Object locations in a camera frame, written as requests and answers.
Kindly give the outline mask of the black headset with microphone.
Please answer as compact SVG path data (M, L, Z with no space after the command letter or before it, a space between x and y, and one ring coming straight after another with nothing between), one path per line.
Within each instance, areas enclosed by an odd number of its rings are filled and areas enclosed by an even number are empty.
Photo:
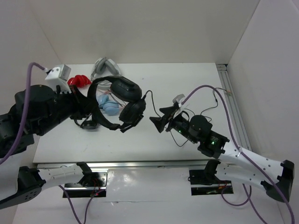
M99 108L99 104L96 100L96 90L98 84L107 80L111 83L110 91L120 100L128 102L119 115L119 120L123 124L111 123L102 114ZM137 124L143 118L143 112L146 109L145 97L142 95L142 90L138 84L132 82L125 77L106 76L93 80L87 93L87 97L95 102L95 106L92 110L92 119L100 125L115 131L119 129L122 133L137 126Z

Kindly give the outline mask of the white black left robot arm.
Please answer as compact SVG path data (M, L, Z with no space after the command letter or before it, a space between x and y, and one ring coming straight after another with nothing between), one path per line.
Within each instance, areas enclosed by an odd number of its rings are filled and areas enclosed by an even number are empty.
M21 159L34 135L43 136L68 118L100 113L95 96L84 96L75 86L69 93L45 85L16 93L15 104L0 117L0 207L28 202L43 190L66 183L89 185L96 174L85 162L40 170L22 166Z

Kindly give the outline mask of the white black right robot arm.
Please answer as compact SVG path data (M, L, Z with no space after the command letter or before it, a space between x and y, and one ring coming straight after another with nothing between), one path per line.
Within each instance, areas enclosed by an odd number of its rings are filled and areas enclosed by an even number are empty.
M211 160L207 163L204 178L209 183L217 180L240 182L255 186L270 198L279 202L289 202L294 179L294 163L276 161L236 147L227 137L214 132L212 124L202 115L185 119L182 115L174 118L150 117L157 130L175 130Z

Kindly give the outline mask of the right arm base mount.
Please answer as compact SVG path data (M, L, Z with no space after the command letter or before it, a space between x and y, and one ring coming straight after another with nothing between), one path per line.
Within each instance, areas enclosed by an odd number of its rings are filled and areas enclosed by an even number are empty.
M209 180L204 175L204 170L189 170L188 181L191 185L192 196L233 194L231 181Z

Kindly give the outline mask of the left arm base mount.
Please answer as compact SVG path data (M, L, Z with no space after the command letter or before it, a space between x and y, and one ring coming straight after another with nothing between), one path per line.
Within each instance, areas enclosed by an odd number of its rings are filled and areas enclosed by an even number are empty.
M67 183L64 189L70 198L104 198L107 195L107 169L95 169L78 183Z

